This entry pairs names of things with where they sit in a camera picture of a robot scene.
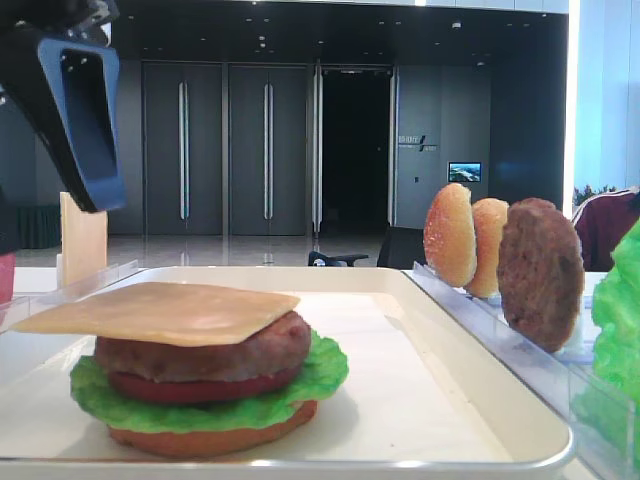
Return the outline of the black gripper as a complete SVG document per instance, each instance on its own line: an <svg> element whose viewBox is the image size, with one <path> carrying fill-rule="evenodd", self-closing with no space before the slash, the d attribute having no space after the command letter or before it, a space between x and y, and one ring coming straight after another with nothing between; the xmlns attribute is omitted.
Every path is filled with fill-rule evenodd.
<svg viewBox="0 0 640 480"><path fill-rule="evenodd" d="M126 203L117 148L115 1L1 1L1 86L85 212Z"/></svg>

